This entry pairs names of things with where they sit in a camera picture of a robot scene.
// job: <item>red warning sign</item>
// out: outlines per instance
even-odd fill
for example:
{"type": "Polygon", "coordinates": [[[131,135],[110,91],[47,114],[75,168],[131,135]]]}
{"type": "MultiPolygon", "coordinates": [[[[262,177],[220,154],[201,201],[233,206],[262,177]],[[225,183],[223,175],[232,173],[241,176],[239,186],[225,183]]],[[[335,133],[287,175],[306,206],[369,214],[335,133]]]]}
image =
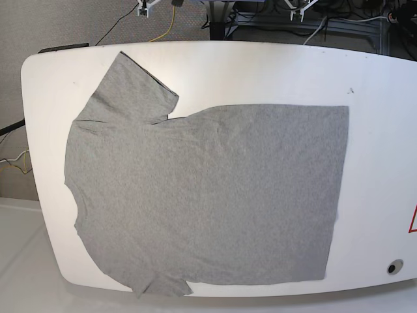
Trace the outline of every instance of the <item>red warning sign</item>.
{"type": "Polygon", "coordinates": [[[417,207],[416,207],[416,210],[414,211],[414,215],[412,216],[409,233],[414,233],[415,231],[417,231],[416,215],[417,215],[417,207]]]}

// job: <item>white cable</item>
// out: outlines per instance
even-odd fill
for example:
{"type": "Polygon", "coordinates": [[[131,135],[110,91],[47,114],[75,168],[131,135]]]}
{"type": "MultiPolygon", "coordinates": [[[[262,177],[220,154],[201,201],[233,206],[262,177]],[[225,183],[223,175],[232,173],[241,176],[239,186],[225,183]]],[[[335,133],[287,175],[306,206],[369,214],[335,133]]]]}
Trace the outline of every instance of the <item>white cable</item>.
{"type": "Polygon", "coordinates": [[[312,33],[307,39],[306,39],[306,41],[304,41],[304,43],[302,44],[303,46],[304,45],[306,45],[307,44],[307,42],[311,39],[311,38],[313,38],[314,36],[315,36],[315,34],[317,34],[319,31],[320,31],[320,29],[322,28],[322,26],[323,26],[323,23],[325,22],[327,20],[327,16],[325,16],[322,20],[321,20],[321,23],[320,23],[320,25],[318,26],[318,28],[314,31],[314,33],[312,33]]]}
{"type": "Polygon", "coordinates": [[[388,21],[388,18],[386,16],[375,16],[374,18],[367,18],[366,20],[349,20],[347,18],[340,18],[343,21],[349,21],[349,22],[369,22],[369,21],[373,21],[373,20],[379,20],[379,19],[384,19],[388,21]]]}
{"type": "Polygon", "coordinates": [[[3,163],[3,162],[15,162],[15,161],[19,160],[19,159],[20,159],[20,157],[21,157],[22,155],[24,155],[24,154],[25,154],[25,152],[26,152],[26,153],[27,153],[27,152],[29,152],[29,149],[28,149],[28,150],[25,150],[25,151],[22,151],[22,152],[18,155],[18,157],[17,157],[17,158],[10,158],[10,159],[8,159],[8,160],[1,160],[1,161],[0,161],[0,163],[3,163]]]}

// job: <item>red triangle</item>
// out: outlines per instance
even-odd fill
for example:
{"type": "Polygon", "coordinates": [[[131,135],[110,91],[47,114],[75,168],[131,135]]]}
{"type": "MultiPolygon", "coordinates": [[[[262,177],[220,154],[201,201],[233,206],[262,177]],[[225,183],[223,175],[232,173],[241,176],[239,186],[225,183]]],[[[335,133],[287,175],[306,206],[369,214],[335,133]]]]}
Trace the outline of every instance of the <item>red triangle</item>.
{"type": "Polygon", "coordinates": [[[415,229],[412,228],[412,226],[414,225],[414,221],[416,220],[416,215],[417,215],[417,207],[416,207],[416,210],[414,211],[414,215],[412,217],[409,233],[414,233],[415,231],[417,231],[417,228],[415,228],[415,229]]]}

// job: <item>gray t-shirt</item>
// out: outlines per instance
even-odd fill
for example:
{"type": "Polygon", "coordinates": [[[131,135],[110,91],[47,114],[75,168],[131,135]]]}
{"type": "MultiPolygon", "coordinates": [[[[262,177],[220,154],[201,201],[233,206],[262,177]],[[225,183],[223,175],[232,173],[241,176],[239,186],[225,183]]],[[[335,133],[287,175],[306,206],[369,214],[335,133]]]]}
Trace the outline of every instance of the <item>gray t-shirt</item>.
{"type": "Polygon", "coordinates": [[[348,108],[218,106],[167,119],[178,99],[120,53],[72,123],[65,184],[97,266],[138,296],[186,295],[186,280],[323,279],[348,108]]]}

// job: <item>round hole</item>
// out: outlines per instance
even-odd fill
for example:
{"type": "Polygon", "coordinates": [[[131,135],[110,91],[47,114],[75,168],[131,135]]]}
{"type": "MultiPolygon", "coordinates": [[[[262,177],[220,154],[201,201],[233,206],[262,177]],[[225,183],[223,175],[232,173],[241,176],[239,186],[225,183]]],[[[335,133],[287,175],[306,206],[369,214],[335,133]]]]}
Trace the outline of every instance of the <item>round hole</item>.
{"type": "Polygon", "coordinates": [[[388,274],[395,275],[403,268],[404,261],[403,260],[395,260],[388,266],[388,274]]]}

